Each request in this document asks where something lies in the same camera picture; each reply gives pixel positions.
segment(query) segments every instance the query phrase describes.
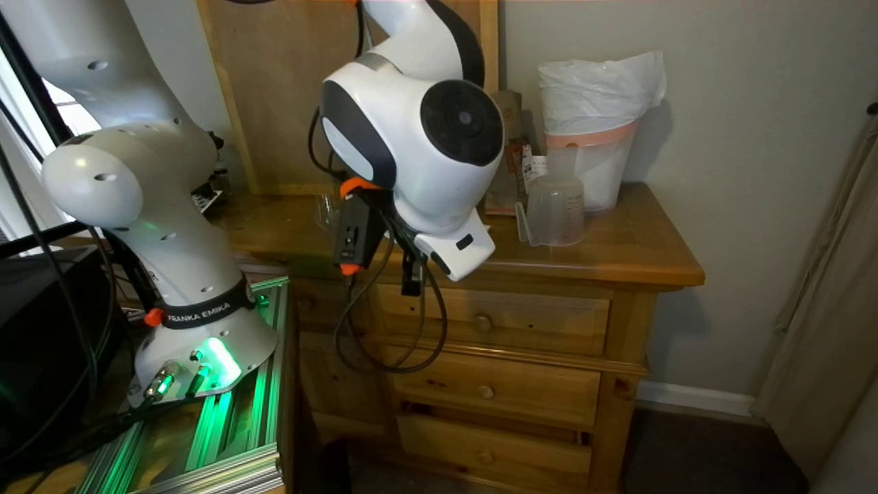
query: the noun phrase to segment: dresser top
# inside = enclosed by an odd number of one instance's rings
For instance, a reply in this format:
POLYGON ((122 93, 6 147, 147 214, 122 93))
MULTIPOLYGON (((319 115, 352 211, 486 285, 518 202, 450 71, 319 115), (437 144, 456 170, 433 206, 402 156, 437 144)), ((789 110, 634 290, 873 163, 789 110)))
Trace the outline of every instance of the dresser top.
MULTIPOLYGON (((234 195, 212 220, 235 255, 265 265, 330 258, 332 231, 320 225, 320 202, 304 195, 234 195)), ((703 285, 704 272, 666 220, 647 185, 622 185, 618 206, 583 220, 567 248, 518 241, 509 217, 483 217, 496 252, 478 272, 538 276, 590 284, 703 285)))

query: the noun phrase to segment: curtain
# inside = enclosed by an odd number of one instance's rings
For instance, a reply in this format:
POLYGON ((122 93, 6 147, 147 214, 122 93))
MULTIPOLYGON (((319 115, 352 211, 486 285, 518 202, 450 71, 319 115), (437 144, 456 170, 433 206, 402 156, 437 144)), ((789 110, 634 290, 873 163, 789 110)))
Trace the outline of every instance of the curtain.
POLYGON ((878 375, 878 119, 869 119, 778 320, 754 413, 814 482, 878 375))

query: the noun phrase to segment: wooden nightstand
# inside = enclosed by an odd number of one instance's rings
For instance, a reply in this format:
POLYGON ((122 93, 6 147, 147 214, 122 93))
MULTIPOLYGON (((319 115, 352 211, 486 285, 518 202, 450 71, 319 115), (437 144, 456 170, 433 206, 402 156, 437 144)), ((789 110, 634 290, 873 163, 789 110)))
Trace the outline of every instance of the wooden nightstand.
MULTIPOLYGON (((700 285, 700 265, 644 185, 588 220, 572 248, 526 248, 513 220, 486 217, 496 252, 464 284, 443 284, 448 343, 402 376, 354 375, 332 349, 343 281, 327 258, 313 199, 234 199, 217 225, 254 265, 291 276, 301 388, 324 440, 360 440, 398 458, 524 493, 620 493, 636 384, 647 376, 656 298, 700 285)), ((417 327, 393 258, 357 313, 386 362, 417 327)), ((427 299, 424 338, 439 311, 427 299)))

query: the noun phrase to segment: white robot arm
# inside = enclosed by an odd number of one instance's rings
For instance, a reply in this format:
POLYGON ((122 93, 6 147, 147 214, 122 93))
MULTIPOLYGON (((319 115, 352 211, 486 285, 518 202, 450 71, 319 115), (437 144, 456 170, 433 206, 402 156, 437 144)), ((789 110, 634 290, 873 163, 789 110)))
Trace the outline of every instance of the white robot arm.
POLYGON ((390 40, 324 81, 327 141, 357 176, 393 192, 417 251, 460 281, 494 252, 475 204, 501 156, 478 41, 437 0, 363 5, 390 40))
POLYGON ((136 349, 139 402, 229 391, 277 347, 247 284, 192 191, 217 165, 201 132, 154 70, 121 0, 2 4, 36 71, 69 91, 101 132, 43 159, 50 199, 79 224, 117 236, 150 272, 165 320, 136 349))

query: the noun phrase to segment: floor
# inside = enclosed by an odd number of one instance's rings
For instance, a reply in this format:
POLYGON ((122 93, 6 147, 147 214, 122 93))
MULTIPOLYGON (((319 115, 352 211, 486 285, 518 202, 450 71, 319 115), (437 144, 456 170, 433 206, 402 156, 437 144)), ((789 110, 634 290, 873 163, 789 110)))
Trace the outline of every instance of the floor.
MULTIPOLYGON (((767 428, 636 413, 627 442, 625 494, 804 494, 806 482, 767 428)), ((450 478, 352 458, 354 494, 494 494, 450 478)))

